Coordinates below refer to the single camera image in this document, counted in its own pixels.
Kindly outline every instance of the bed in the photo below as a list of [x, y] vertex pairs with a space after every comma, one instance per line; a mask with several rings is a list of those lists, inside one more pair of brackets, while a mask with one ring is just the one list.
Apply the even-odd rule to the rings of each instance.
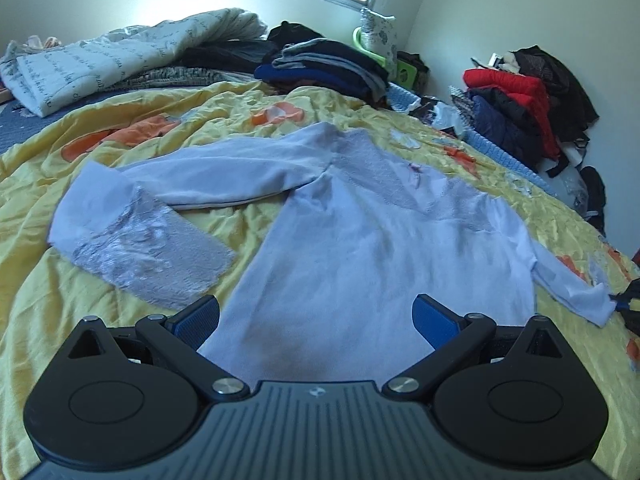
[[[304, 110], [304, 119], [297, 123], [286, 120], [277, 126], [252, 123], [252, 114], [283, 100]], [[71, 163], [61, 156], [61, 148], [79, 136], [128, 126], [160, 113], [181, 116], [189, 110], [193, 112], [188, 119], [165, 136], [134, 148], [104, 142]], [[130, 326], [140, 317], [163, 312], [74, 267], [47, 246], [52, 213], [83, 161], [90, 158], [121, 166], [181, 146], [216, 142], [229, 134], [277, 137], [318, 121], [332, 122], [343, 130], [366, 128], [382, 148], [505, 197], [532, 235], [575, 266], [575, 272], [588, 278], [589, 256], [597, 255], [615, 292], [625, 290], [638, 276], [637, 267], [628, 258], [615, 253], [590, 225], [558, 200], [531, 184], [523, 184], [463, 142], [407, 115], [374, 110], [357, 99], [323, 88], [301, 87], [287, 96], [275, 96], [260, 82], [220, 82], [199, 90], [138, 91], [114, 96], [71, 111], [0, 158], [0, 459], [6, 480], [20, 478], [37, 463], [22, 426], [22, 407], [76, 322], [95, 314], [108, 326]], [[402, 135], [412, 142], [407, 143]], [[474, 170], [469, 171], [468, 166], [450, 156], [452, 149], [472, 157]], [[280, 195], [246, 206], [183, 213], [236, 252], [232, 266], [210, 291], [222, 308], [282, 202]], [[558, 325], [609, 406], [609, 425], [595, 463], [613, 478], [636, 480], [640, 476], [640, 378], [631, 371], [625, 353], [629, 336], [622, 318], [614, 314], [599, 329], [560, 306], [541, 288], [537, 294], [538, 310]]]

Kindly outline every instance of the silver screw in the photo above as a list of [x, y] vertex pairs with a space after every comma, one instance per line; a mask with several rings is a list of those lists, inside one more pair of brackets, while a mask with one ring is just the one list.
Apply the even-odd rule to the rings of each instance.
[[420, 388], [420, 383], [412, 377], [396, 377], [386, 385], [396, 394], [410, 394]]
[[225, 377], [213, 383], [213, 389], [221, 395], [237, 394], [244, 388], [244, 383], [235, 377]]

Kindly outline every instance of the white blanket with writing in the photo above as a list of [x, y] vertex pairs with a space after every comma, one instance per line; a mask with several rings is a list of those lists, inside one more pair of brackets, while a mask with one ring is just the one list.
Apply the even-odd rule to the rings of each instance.
[[18, 101], [46, 117], [138, 72], [168, 65], [204, 41], [250, 40], [266, 29], [254, 12], [220, 9], [44, 51], [12, 41], [0, 59], [0, 75]]

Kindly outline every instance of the stack of folded clothes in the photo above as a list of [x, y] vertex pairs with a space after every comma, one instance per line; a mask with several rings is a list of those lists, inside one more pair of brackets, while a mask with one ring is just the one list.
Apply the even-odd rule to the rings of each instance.
[[388, 72], [373, 59], [325, 38], [285, 47], [280, 57], [260, 65], [254, 77], [284, 91], [323, 86], [371, 105], [384, 98], [388, 85]]

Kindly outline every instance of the patterned pillow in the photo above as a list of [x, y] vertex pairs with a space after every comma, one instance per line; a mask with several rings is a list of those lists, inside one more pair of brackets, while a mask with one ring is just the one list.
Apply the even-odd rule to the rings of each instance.
[[382, 16], [363, 7], [360, 11], [362, 31], [360, 43], [364, 48], [386, 59], [389, 79], [398, 72], [398, 33], [396, 17]]
[[449, 87], [449, 94], [451, 95], [451, 103], [458, 109], [465, 122], [473, 128], [476, 122], [476, 118], [474, 117], [474, 102], [464, 91], [455, 86]]

